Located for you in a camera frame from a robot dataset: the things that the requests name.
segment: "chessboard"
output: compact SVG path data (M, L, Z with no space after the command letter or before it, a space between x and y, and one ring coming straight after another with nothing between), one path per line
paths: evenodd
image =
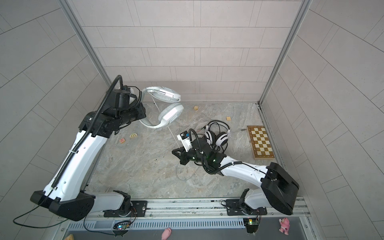
M264 126L247 126L252 145L253 157L258 159L274 159L275 155Z

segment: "metal frame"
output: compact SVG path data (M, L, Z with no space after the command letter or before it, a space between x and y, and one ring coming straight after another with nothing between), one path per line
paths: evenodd
M80 39L81 44L87 51L89 57L91 58L91 61L95 65L97 71L100 73L100 76L103 78L104 82L107 84L107 86L111 85L111 80L109 79L103 65L101 64L101 61L97 57L95 51L93 50L91 43L89 42L88 38L86 37L83 28L80 26L78 20L76 19L76 16L74 15L71 7L69 6L67 0L57 0L59 3L61 9L64 12L64 15L67 17L69 23L71 24L73 30L75 31L76 35Z
M284 42L284 45L281 49L280 55L277 58L275 66L272 69L271 76L269 77L269 80L266 83L266 86L264 88L262 96L259 100L259 105L262 105L264 103L266 95L267 95L269 89L271 88L271 85L272 85L273 81L275 80L277 73L279 72L279 69L283 63L283 60L284 60L285 56L287 55L288 50L291 47L292 42L293 42L293 40L297 34L297 31L299 30L299 27L300 27L301 23L303 22L304 17L305 17L305 15L306 15L309 7L310 7L311 1L312 0L303 0L303 2L301 3L300 9L297 12L295 20L293 21L291 30L288 33L288 36L287 36L287 38Z

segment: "gray floor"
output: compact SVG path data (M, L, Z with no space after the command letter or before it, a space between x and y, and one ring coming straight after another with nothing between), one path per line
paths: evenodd
M160 110L168 104L158 104ZM239 131L247 125L261 125L262 121L253 103L198 103L183 104L181 116L169 125L176 136L194 128L200 129L210 120L218 119L228 122L231 127L226 154L232 158L259 165L269 165L269 160L255 161L252 156L247 131ZM145 104L147 116L151 122L157 122L159 110L154 104ZM178 148L167 127L150 129L139 121L112 135L107 142L100 162L93 174L88 191L106 192L121 190L132 198L178 198L178 197L237 197L244 189L256 188L254 185L234 177L209 175L202 167L192 162L183 166L171 150ZM138 137L130 139L131 133Z

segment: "pink pig toy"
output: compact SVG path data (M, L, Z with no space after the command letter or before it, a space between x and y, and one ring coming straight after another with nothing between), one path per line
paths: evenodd
M285 235L288 235L288 230L289 230L289 220L288 218L283 218L283 219L279 219L279 222L280 222L280 229L279 231L280 232L283 232Z
M161 240L166 240L167 238L169 238L171 232L172 230L170 228L165 229L163 234L161 235Z

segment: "ear cushion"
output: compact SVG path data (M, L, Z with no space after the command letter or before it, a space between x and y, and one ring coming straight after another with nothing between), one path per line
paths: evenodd
M168 97L168 96L164 96L160 93L151 93L155 98L161 100L161 101L165 101L165 102L177 102L178 99L174 99L174 98L171 98L171 97Z
M159 120L159 122L161 122L161 119L163 119L163 117L170 111L172 110L174 107L178 106L178 105L181 105L181 103L172 103L171 105L169 105L168 107L166 107L159 115L159 117L157 118Z

